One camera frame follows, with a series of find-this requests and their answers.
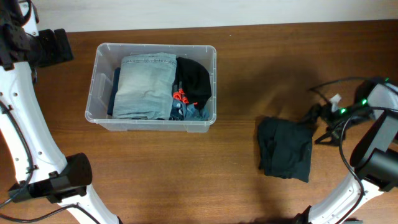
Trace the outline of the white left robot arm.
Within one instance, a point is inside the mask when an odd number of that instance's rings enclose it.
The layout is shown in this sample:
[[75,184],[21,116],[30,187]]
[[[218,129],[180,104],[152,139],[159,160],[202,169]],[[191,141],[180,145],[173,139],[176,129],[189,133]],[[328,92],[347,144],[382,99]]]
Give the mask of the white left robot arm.
[[71,61],[73,54],[63,29],[38,30],[38,23],[33,2],[1,2],[1,133],[16,173],[8,202],[46,198],[80,223],[119,223],[93,188],[87,156],[64,156],[44,120],[36,69]]

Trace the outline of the dark blue jeans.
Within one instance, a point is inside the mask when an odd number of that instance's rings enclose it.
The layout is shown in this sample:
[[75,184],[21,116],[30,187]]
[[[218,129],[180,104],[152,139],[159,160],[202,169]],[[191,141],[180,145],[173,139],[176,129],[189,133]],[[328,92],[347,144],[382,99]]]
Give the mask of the dark blue jeans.
[[118,91],[118,84],[119,84],[119,75],[120,75],[121,68],[118,67],[114,70],[114,77],[113,77],[113,87],[111,90],[111,94],[109,97],[107,115],[113,115],[113,108],[114,108],[114,101],[116,97],[116,93]]

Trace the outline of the light blue denim shirt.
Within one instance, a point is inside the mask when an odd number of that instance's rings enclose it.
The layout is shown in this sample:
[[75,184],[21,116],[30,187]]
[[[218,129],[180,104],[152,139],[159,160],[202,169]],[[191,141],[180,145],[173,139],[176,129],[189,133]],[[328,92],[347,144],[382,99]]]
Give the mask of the light blue denim shirt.
[[172,121],[207,121],[210,115],[206,108],[198,110],[194,105],[186,105],[182,101],[174,100],[169,120]]

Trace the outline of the light grey-blue jeans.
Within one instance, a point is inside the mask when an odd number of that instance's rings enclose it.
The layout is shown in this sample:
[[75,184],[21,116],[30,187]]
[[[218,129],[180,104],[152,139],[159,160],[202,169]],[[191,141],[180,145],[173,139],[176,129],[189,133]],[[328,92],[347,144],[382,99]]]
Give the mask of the light grey-blue jeans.
[[168,120],[176,69],[175,54],[124,57],[114,98],[113,118]]

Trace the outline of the black garment with red cuff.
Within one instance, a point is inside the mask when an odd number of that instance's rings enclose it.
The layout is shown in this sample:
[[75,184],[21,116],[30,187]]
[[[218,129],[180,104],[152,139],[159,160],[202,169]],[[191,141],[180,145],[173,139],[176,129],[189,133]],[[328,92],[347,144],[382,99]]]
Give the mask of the black garment with red cuff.
[[193,105],[197,110],[202,110],[212,96],[207,69],[192,59],[177,57],[172,96],[187,105]]

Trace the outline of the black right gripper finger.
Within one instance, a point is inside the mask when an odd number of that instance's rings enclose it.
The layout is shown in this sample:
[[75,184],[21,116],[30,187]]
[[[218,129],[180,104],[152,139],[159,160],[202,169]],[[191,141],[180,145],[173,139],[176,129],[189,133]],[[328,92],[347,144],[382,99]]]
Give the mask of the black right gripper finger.
[[308,110],[307,114],[300,120],[300,123],[316,124],[321,113],[322,113],[322,106],[320,104],[315,104]]
[[329,129],[325,134],[320,136],[314,141],[314,144],[326,145],[326,146],[338,146],[340,144],[340,132]]

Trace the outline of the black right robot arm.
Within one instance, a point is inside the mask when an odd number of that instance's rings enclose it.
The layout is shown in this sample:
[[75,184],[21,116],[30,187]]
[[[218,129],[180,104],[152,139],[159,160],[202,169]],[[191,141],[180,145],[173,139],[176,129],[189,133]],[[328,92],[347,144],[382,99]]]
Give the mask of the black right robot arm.
[[[320,203],[309,206],[293,219],[294,223],[351,223],[350,216],[369,200],[397,187],[397,84],[390,78],[362,78],[354,102],[339,107],[335,95],[324,105],[314,105],[305,120],[322,119],[326,133],[315,144],[339,147],[349,173]],[[343,152],[345,132],[366,121],[374,123],[347,159]]]

